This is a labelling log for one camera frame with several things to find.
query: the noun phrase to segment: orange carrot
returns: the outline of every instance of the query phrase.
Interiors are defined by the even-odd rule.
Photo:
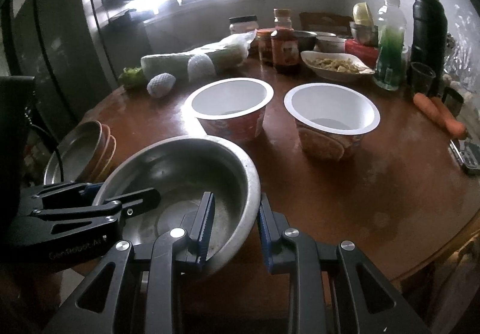
[[[417,108],[422,111],[432,122],[443,129],[445,128],[445,121],[443,120],[442,115],[438,111],[435,104],[427,96],[422,93],[415,94],[413,97],[413,104],[415,104]]]
[[[465,124],[457,121],[452,113],[448,110],[448,108],[443,104],[442,100],[439,97],[432,97],[431,101],[435,105],[438,112],[442,116],[445,127],[447,131],[453,138],[457,139],[465,139],[467,136],[467,130]]]

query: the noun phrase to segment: silver screw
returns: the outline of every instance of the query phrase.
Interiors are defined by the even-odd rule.
[[[296,228],[287,228],[284,233],[287,237],[290,238],[298,237],[298,235],[300,234]]]
[[[170,236],[172,238],[180,238],[185,235],[185,230],[183,228],[174,228],[170,231]]]
[[[340,246],[343,250],[351,252],[355,248],[355,243],[349,240],[344,240],[342,243],[340,243]]]
[[[125,240],[121,240],[120,242],[117,242],[117,244],[115,245],[115,248],[120,252],[123,252],[129,247],[130,247],[130,243]]]

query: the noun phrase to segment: stacked plates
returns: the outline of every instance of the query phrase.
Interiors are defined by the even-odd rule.
[[[102,182],[112,172],[117,141],[110,127],[99,121],[79,124],[58,145],[63,164],[63,180]],[[50,157],[43,177],[44,185],[61,182],[56,153]]]

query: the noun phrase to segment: wooden table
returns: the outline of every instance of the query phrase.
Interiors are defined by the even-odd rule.
[[[461,240],[477,221],[480,180],[461,172],[447,150],[447,134],[414,107],[406,91],[384,91],[369,79],[348,84],[375,103],[381,122],[353,158],[332,164],[303,153],[283,105],[288,90],[320,78],[306,68],[297,77],[278,75],[253,59],[231,76],[262,79],[274,88],[265,132],[242,147],[255,162],[272,209],[292,226],[318,241],[354,241],[398,284]],[[178,86],[161,100],[119,88],[85,119],[110,126],[119,165],[157,141],[204,134],[182,109],[201,85]],[[256,228],[226,267],[183,290],[183,305],[198,313],[267,317],[287,310],[287,277],[268,275]]]

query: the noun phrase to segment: green liquid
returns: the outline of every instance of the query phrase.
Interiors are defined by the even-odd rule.
[[[404,30],[384,26],[380,31],[375,83],[387,90],[397,90],[403,79],[402,48]]]

